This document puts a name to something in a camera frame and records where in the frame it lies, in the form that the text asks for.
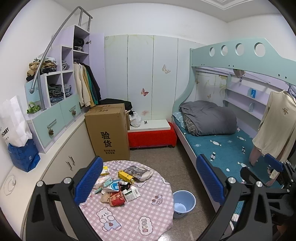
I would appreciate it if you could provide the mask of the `white paper shopping bag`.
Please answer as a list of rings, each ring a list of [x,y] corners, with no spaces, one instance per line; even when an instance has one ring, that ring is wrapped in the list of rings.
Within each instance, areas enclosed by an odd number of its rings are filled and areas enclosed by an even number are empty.
[[[14,147],[23,147],[33,138],[17,96],[1,104],[1,136]]]

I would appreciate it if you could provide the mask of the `yellow white medicine box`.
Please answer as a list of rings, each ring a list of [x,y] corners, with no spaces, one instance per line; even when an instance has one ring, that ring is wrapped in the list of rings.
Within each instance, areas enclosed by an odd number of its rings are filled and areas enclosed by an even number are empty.
[[[103,166],[100,176],[106,176],[109,174],[110,174],[109,168],[107,166]]]

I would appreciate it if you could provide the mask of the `black clothing pile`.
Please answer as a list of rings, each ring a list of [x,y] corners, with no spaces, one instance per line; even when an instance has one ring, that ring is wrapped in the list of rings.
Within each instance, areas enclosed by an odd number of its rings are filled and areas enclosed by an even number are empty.
[[[132,103],[130,101],[121,100],[121,99],[114,99],[114,98],[105,98],[101,99],[98,104],[104,105],[104,104],[124,104],[125,110],[129,111],[132,110]]]

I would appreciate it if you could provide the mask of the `white plastic bag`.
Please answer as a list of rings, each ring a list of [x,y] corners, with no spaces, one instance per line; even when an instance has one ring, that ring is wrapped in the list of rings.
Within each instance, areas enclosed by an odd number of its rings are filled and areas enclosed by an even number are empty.
[[[130,111],[129,112],[129,122],[130,122],[130,125],[133,126],[134,128],[139,128],[142,123],[142,118],[140,115],[138,115],[137,112]]]

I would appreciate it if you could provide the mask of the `yellow snack box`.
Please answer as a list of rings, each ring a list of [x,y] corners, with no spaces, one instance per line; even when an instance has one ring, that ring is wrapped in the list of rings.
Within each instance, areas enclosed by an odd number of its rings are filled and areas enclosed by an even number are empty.
[[[119,179],[122,179],[123,181],[128,182],[130,184],[134,183],[134,177],[123,170],[118,171],[118,177]]]

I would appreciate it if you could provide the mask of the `grey folded duvet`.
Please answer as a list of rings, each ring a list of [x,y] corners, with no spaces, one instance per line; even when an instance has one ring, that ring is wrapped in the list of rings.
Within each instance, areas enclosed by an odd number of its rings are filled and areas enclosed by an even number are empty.
[[[232,135],[237,130],[233,110],[209,101],[184,102],[179,107],[187,131],[193,136]]]

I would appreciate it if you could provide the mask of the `beige paper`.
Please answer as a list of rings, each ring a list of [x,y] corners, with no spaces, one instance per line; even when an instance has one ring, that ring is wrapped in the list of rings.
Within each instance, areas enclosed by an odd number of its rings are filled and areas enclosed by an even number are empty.
[[[100,202],[102,203],[109,203],[110,204],[110,193],[106,192],[100,198]]]

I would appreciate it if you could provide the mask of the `cream low cabinet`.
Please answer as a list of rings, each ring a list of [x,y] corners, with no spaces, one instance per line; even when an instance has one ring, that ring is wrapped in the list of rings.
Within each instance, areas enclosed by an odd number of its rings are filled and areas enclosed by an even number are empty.
[[[40,180],[54,184],[73,177],[87,167],[95,153],[81,115],[63,132],[45,154],[40,154],[36,168],[24,172],[13,167],[1,186],[1,210],[15,233],[23,240],[29,202]]]

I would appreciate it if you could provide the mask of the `cream hanging sweater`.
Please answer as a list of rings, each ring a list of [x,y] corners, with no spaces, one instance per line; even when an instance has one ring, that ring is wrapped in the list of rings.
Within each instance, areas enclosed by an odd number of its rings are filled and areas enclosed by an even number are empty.
[[[295,98],[285,90],[272,91],[249,155],[255,165],[260,156],[270,154],[285,163],[295,143]]]

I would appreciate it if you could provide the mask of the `pink checkered tablecloth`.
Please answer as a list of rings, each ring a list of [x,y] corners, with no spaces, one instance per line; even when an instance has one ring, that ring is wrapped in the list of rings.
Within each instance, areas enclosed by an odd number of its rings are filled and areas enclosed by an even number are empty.
[[[112,207],[101,202],[93,189],[79,205],[102,240],[158,240],[173,226],[174,200],[171,185],[157,171],[134,187],[139,197]]]

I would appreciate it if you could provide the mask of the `teal toothpaste box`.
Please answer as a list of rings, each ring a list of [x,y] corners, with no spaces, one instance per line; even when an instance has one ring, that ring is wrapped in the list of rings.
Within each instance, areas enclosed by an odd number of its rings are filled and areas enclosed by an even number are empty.
[[[102,185],[95,191],[95,194],[102,192],[102,190],[108,187],[113,182],[112,178],[107,179]]]

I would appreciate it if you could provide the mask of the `newspaper print bag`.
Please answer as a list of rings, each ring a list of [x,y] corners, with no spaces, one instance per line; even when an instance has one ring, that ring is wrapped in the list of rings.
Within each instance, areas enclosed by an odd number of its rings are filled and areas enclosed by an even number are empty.
[[[130,174],[140,182],[148,180],[154,173],[152,170],[141,168],[135,165],[131,165],[128,168],[124,169],[124,172]]]

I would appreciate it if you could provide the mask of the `blue white carton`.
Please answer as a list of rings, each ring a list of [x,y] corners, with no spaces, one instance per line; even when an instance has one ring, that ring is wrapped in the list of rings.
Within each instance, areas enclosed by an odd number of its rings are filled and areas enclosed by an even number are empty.
[[[102,193],[119,192],[119,180],[114,180],[108,186],[102,188]]]

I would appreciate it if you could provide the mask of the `red paper food bag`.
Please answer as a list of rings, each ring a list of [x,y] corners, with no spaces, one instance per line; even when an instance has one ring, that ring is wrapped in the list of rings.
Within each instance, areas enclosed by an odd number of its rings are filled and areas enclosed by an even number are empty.
[[[112,206],[112,207],[122,206],[124,203],[125,203],[125,198],[120,191],[109,193],[110,206]]]

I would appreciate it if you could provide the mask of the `hanging clothes on rail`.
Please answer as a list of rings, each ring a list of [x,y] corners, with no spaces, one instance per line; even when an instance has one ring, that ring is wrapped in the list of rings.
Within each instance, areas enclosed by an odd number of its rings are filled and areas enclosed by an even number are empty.
[[[80,106],[95,107],[101,100],[101,94],[90,67],[74,62],[73,70]]]

